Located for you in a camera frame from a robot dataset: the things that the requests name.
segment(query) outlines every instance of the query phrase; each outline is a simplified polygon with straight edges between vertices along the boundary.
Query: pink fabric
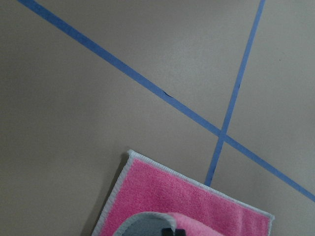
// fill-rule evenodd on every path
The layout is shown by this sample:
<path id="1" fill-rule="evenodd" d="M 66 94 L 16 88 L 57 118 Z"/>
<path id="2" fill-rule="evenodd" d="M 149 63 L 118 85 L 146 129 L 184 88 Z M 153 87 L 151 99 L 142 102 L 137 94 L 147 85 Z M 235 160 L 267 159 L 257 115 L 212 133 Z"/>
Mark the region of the pink fabric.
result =
<path id="1" fill-rule="evenodd" d="M 180 213 L 168 213 L 177 223 L 177 229 L 185 229 L 186 236 L 223 236 L 201 222 Z"/>
<path id="2" fill-rule="evenodd" d="M 252 209 L 134 159 L 100 235 L 112 236 L 127 218 L 143 211 L 178 212 L 225 236 L 267 236 L 270 221 Z"/>

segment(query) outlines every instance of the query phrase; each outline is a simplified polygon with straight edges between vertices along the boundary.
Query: blue painter's tape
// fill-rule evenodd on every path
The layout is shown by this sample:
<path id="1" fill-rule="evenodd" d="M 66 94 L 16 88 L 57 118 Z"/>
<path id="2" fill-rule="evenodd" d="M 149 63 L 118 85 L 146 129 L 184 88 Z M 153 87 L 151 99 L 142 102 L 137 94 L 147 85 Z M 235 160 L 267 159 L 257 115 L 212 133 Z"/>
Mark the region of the blue painter's tape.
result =
<path id="1" fill-rule="evenodd" d="M 119 69 L 121 72 L 125 73 L 129 77 L 131 77 L 133 80 L 153 92 L 158 97 L 162 98 L 165 102 L 185 114 L 187 117 L 191 118 L 198 124 L 200 124 L 202 127 L 206 128 L 216 136 L 219 135 L 220 130 L 215 127 L 213 124 L 205 120 L 203 117 L 198 115 L 196 112 L 192 111 L 188 107 L 186 107 L 184 104 L 176 100 L 175 98 L 168 95 L 166 92 L 164 92 L 162 89 L 160 89 L 158 86 L 153 84 L 151 81 L 140 75 L 138 72 L 136 72 L 134 69 L 123 63 L 121 60 L 119 60 L 114 55 L 110 54 L 108 51 L 100 47 L 98 44 L 94 43 L 92 40 L 87 38 L 85 35 L 77 31 L 75 28 L 67 24 L 65 21 L 54 15 L 52 12 L 41 6 L 40 4 L 36 3 L 33 0 L 18 0 L 20 3 L 22 3 L 24 6 L 35 12 L 37 15 L 41 16 L 57 28 L 59 28 L 61 31 L 65 32 L 67 35 L 81 43 L 86 48 L 90 49 L 92 52 L 103 58 L 108 63 L 112 64 L 114 67 Z"/>
<path id="2" fill-rule="evenodd" d="M 301 185 L 299 185 L 297 182 L 291 180 L 288 176 L 280 172 L 278 169 L 270 165 L 268 162 L 261 159 L 259 156 L 248 150 L 246 147 L 241 145 L 239 142 L 235 141 L 233 138 L 226 136 L 225 138 L 226 143 L 230 144 L 235 149 L 239 150 L 242 154 L 247 156 L 249 159 L 256 162 L 261 167 L 265 168 L 267 171 L 273 173 L 276 177 L 283 180 L 285 183 L 293 187 L 298 192 L 302 193 L 305 197 L 308 197 L 313 202 L 315 202 L 315 195 L 303 188 Z"/>
<path id="3" fill-rule="evenodd" d="M 195 113 L 194 111 L 190 110 L 188 107 L 180 103 L 178 100 L 175 98 L 171 97 L 168 95 L 166 92 L 164 92 L 162 89 L 157 87 L 155 84 L 147 80 L 145 77 L 140 75 L 138 72 L 130 68 L 128 65 L 124 64 L 122 61 L 120 61 L 118 58 L 107 52 L 105 49 L 91 41 L 89 38 L 84 36 L 82 33 L 68 25 L 66 22 L 55 16 L 53 13 L 45 9 L 43 6 L 39 5 L 33 0 L 18 0 L 20 3 L 28 7 L 30 10 L 41 16 L 42 18 L 46 19 L 48 22 L 68 34 L 70 37 L 81 43 L 83 46 L 86 48 L 90 49 L 92 52 L 95 54 L 99 55 L 101 58 L 115 66 L 117 69 L 122 71 L 123 73 L 127 74 L 130 76 L 132 79 L 140 83 L 142 86 L 146 87 L 148 90 L 162 98 L 164 101 L 172 105 L 174 108 L 178 109 L 181 111 L 183 114 L 215 134 L 216 136 L 220 135 L 220 130 L 216 128 L 214 125 L 209 123 L 207 120 L 202 118 L 200 115 Z M 265 168 L 266 170 L 270 171 L 273 173 L 275 176 L 278 178 L 282 179 L 284 182 L 295 188 L 297 191 L 311 199 L 312 201 L 315 202 L 315 196 L 304 189 L 302 186 L 297 184 L 296 182 L 292 181 L 289 177 L 278 171 L 276 168 L 262 160 L 260 157 L 249 151 L 247 148 L 242 146 L 240 143 L 236 142 L 234 139 L 231 137 L 227 136 L 226 133 L 223 135 L 222 134 L 222 139 L 230 144 L 232 147 L 235 149 L 239 150 L 241 153 L 249 157 L 251 160 L 255 161 L 257 164 Z"/>
<path id="4" fill-rule="evenodd" d="M 231 121 L 231 117 L 232 117 L 232 113 L 233 113 L 234 106 L 236 103 L 237 95 L 238 95 L 238 92 L 239 92 L 239 89 L 241 86 L 241 82 L 242 82 L 242 78 L 243 78 L 243 75 L 245 72 L 246 64 L 247 64 L 248 58 L 250 56 L 252 44 L 253 44 L 253 41 L 255 38 L 255 34 L 256 34 L 256 31 L 258 28 L 259 20 L 260 20 L 264 5 L 265 5 L 265 0 L 261 0 L 259 3 L 259 6 L 258 6 L 258 10 L 257 10 L 256 16 L 255 16 L 254 23 L 252 25 L 252 30 L 250 32 L 250 36 L 249 36 L 248 41 L 247 41 L 247 45 L 246 45 L 243 59 L 242 59 L 242 62 L 241 62 L 241 65 L 240 65 L 240 68 L 238 71 L 236 82 L 234 84 L 234 89 L 233 89 L 231 99 L 230 99 L 230 102 L 229 102 L 229 105 L 228 105 L 228 108 L 227 108 L 227 111 L 225 114 L 222 129 L 221 129 L 221 132 L 220 132 L 220 135 L 219 135 L 219 138 L 217 141 L 217 145 L 216 145 L 216 148 L 215 148 L 215 151 L 214 151 L 211 163 L 210 163 L 210 167 L 209 167 L 209 170 L 208 170 L 208 173 L 206 176 L 205 185 L 207 185 L 207 186 L 211 185 L 212 178 L 213 178 L 213 175 L 215 173 L 215 170 L 216 170 L 216 167 L 217 167 L 217 164 L 219 161 L 219 157 L 220 157 L 221 150 L 223 147 L 224 139 L 226 137 L 227 129 L 228 129 L 228 126 L 229 126 L 230 121 Z"/>

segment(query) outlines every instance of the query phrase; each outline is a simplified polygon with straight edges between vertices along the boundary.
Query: tape line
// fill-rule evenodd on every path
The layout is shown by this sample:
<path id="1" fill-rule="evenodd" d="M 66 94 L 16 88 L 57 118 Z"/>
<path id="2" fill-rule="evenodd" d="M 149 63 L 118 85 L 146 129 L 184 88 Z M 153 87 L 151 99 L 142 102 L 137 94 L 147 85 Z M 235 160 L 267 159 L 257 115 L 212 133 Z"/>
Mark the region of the tape line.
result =
<path id="1" fill-rule="evenodd" d="M 280 172 L 278 169 L 270 165 L 268 162 L 261 159 L 259 156 L 257 156 L 252 151 L 248 150 L 246 147 L 241 145 L 239 142 L 235 141 L 233 138 L 227 136 L 225 139 L 226 143 L 230 144 L 232 147 L 234 147 L 236 150 L 239 150 L 242 154 L 247 156 L 250 160 L 256 162 L 261 167 L 265 168 L 270 173 L 274 174 L 279 179 L 283 180 L 285 183 L 290 185 L 292 188 L 297 190 L 298 192 L 302 193 L 304 196 L 311 199 L 313 202 L 315 202 L 315 195 L 303 188 L 301 185 L 299 185 L 297 182 L 290 179 L 288 176 Z"/>
<path id="2" fill-rule="evenodd" d="M 92 52 L 103 58 L 108 63 L 112 64 L 114 67 L 119 69 L 121 72 L 125 73 L 129 77 L 131 77 L 133 80 L 153 92 L 158 97 L 162 98 L 165 102 L 185 114 L 187 117 L 191 118 L 198 124 L 200 124 L 202 127 L 206 128 L 216 136 L 219 135 L 220 130 L 215 127 L 213 124 L 205 120 L 203 117 L 198 115 L 196 112 L 192 111 L 190 108 L 186 107 L 184 104 L 180 103 L 175 98 L 168 95 L 166 92 L 164 92 L 162 89 L 160 89 L 158 86 L 153 84 L 151 81 L 140 75 L 138 72 L 136 72 L 134 69 L 123 63 L 121 60 L 119 60 L 114 55 L 110 54 L 108 51 L 103 49 L 101 46 L 87 38 L 85 35 L 77 31 L 75 28 L 64 22 L 62 19 L 54 15 L 52 12 L 41 6 L 40 4 L 36 3 L 33 0 L 18 0 L 20 3 L 22 3 L 24 6 L 35 12 L 37 15 L 41 16 L 57 28 L 59 28 L 61 31 L 65 32 L 67 35 L 81 43 L 86 48 L 90 49 Z"/>
<path id="3" fill-rule="evenodd" d="M 219 157 L 220 157 L 223 143 L 224 143 L 224 140 L 226 137 L 227 129 L 228 129 L 228 126 L 229 126 L 230 121 L 231 121 L 231 117 L 232 117 L 232 113 L 233 113 L 234 106 L 236 103 L 237 95 L 238 95 L 238 92 L 239 92 L 239 89 L 241 86 L 241 82 L 242 82 L 242 78 L 243 78 L 243 75 L 244 75 L 244 72 L 246 69 L 246 64 L 247 64 L 248 58 L 250 56 L 252 44 L 253 44 L 255 34 L 256 34 L 256 31 L 258 28 L 258 24 L 259 24 L 259 20 L 260 20 L 261 14 L 262 14 L 262 10 L 264 8 L 264 4 L 265 4 L 265 0 L 261 0 L 259 3 L 259 6 L 258 6 L 258 10 L 257 10 L 256 16 L 255 16 L 254 23 L 252 25 L 250 36 L 249 36 L 247 44 L 246 44 L 243 59 L 242 59 L 242 62 L 241 62 L 241 65 L 240 65 L 240 68 L 239 68 L 239 71 L 238 71 L 238 74 L 236 77 L 236 82 L 234 84 L 234 88 L 233 88 L 233 92 L 232 92 L 232 95 L 230 98 L 230 102 L 229 102 L 229 105 L 228 105 L 228 108 L 227 108 L 227 111 L 226 111 L 226 114 L 224 117 L 222 129 L 221 129 L 221 132 L 220 132 L 217 144 L 216 144 L 216 148 L 215 148 L 215 151 L 213 153 L 213 157 L 212 157 L 212 160 L 210 163 L 210 167 L 209 167 L 209 170 L 208 170 L 208 173 L 206 176 L 205 185 L 207 185 L 207 186 L 211 185 L 213 175 L 215 173 L 215 170 L 216 170 L 216 167 L 217 167 L 217 164 L 219 161 Z"/>
<path id="4" fill-rule="evenodd" d="M 37 15 L 41 16 L 43 19 L 47 20 L 57 28 L 59 28 L 61 31 L 81 43 L 86 48 L 90 49 L 92 52 L 109 62 L 111 65 L 119 69 L 121 72 L 125 73 L 129 77 L 131 77 L 133 80 L 137 81 L 139 84 L 156 94 L 158 97 L 169 103 L 171 106 L 200 124 L 202 127 L 206 128 L 210 132 L 212 132 L 216 136 L 221 135 L 221 131 L 212 125 L 210 122 L 205 120 L 203 117 L 180 103 L 175 98 L 168 95 L 166 92 L 164 92 L 162 89 L 160 89 L 158 86 L 150 82 L 148 79 L 140 75 L 138 72 L 133 70 L 131 67 L 123 63 L 121 60 L 110 54 L 108 51 L 94 43 L 92 40 L 84 36 L 82 33 L 77 31 L 72 26 L 68 25 L 66 22 L 64 22 L 62 19 L 54 15 L 52 12 L 41 6 L 40 4 L 36 3 L 33 0 L 17 0 L 33 12 L 35 12 Z M 231 137 L 227 136 L 226 134 L 222 135 L 223 141 L 227 142 L 229 145 L 234 147 L 235 149 L 239 150 L 241 153 L 243 153 L 245 156 L 259 164 L 261 167 L 265 168 L 269 172 L 273 173 L 275 176 L 292 186 L 294 189 L 311 199 L 315 202 L 315 196 L 307 191 L 305 188 L 300 186 L 298 183 L 291 180 L 289 177 L 287 177 L 285 174 L 278 171 L 275 167 L 268 164 L 266 161 L 262 160 L 260 157 L 255 155 L 253 152 L 245 148 L 243 145 L 232 139 Z"/>

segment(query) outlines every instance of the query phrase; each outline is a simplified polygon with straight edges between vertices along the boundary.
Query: pink microfiber towel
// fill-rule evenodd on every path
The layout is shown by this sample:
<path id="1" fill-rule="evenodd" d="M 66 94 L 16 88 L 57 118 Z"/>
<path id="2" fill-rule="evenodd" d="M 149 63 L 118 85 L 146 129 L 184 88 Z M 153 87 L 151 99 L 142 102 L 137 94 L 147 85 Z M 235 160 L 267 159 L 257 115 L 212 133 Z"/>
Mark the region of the pink microfiber towel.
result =
<path id="1" fill-rule="evenodd" d="M 113 236 L 131 216 L 176 212 L 224 236 L 268 236 L 274 217 L 190 179 L 139 153 L 129 160 L 110 194 L 92 236 Z"/>

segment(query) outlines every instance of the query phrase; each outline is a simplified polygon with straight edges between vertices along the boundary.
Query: beige floor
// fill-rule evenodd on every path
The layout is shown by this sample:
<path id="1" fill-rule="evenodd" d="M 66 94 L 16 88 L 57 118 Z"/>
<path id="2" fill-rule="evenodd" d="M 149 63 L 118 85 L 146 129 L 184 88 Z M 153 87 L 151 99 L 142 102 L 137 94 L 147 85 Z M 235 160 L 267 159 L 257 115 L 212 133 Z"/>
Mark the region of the beige floor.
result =
<path id="1" fill-rule="evenodd" d="M 257 0 L 38 2 L 221 128 Z M 228 130 L 313 194 L 314 12 L 267 0 Z M 90 235 L 129 148 L 204 182 L 215 135 L 17 1 L 0 24 L 1 235 Z M 315 232 L 315 203 L 228 144 L 212 187 Z"/>

